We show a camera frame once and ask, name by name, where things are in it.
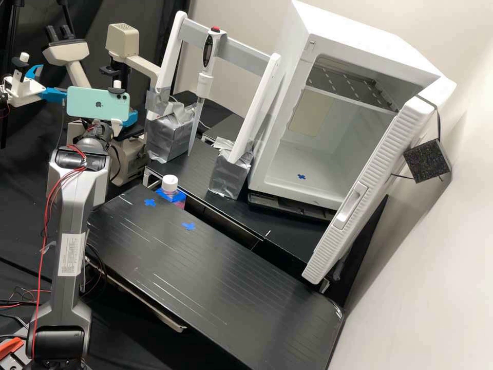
white wall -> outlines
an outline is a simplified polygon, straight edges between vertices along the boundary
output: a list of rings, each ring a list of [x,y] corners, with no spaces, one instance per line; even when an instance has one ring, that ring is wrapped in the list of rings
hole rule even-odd
[[[399,35],[459,84],[465,81],[491,35],[493,2],[489,0],[304,1]],[[193,0],[189,16],[272,53],[288,3],[289,0]],[[200,60],[197,48],[184,48],[175,92],[195,91]],[[259,78],[224,61],[217,63],[214,70],[210,98],[244,117]]]
[[[468,112],[448,135],[453,180],[396,250],[371,257],[384,266],[370,285],[354,287],[330,370],[493,368],[491,66],[493,43],[472,79]],[[391,243],[403,234],[384,218],[378,228]]]

white bottle cap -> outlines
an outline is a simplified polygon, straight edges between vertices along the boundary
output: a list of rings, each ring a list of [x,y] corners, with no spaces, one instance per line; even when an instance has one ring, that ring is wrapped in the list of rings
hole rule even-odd
[[[167,192],[173,192],[178,188],[178,177],[175,175],[164,175],[161,189]]]
[[[22,60],[24,63],[27,63],[27,61],[29,60],[29,54],[26,52],[22,52],[19,59]]]

gray robot arm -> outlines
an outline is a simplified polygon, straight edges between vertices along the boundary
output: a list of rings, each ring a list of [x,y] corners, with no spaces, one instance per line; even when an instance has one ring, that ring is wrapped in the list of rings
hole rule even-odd
[[[110,168],[106,149],[112,133],[109,125],[98,123],[86,134],[78,142],[85,160],[68,147],[54,150],[50,158],[48,191],[72,170],[81,166],[85,170],[69,177],[58,192],[60,223],[51,297],[29,325],[26,353],[32,360],[30,369],[81,369],[88,351],[91,311],[79,300],[79,288],[87,219],[105,200]]]

blue phone mount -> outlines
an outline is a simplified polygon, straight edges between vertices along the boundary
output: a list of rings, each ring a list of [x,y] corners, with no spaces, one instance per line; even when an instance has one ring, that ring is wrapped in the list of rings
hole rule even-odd
[[[36,79],[36,77],[41,75],[41,70],[43,69],[43,64],[33,65],[26,72],[26,77],[30,79]],[[64,99],[67,99],[67,92],[58,90],[55,87],[47,87],[46,90],[38,94],[41,99],[46,100],[50,103],[62,104]],[[122,122],[123,127],[130,127],[137,122],[138,112],[133,110],[128,114],[128,119]]]

fridge door handle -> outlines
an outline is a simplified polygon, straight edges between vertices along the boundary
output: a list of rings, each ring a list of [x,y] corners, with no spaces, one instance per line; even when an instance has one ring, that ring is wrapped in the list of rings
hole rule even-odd
[[[339,212],[332,219],[332,225],[342,230],[367,190],[368,187],[358,181],[346,197]]]

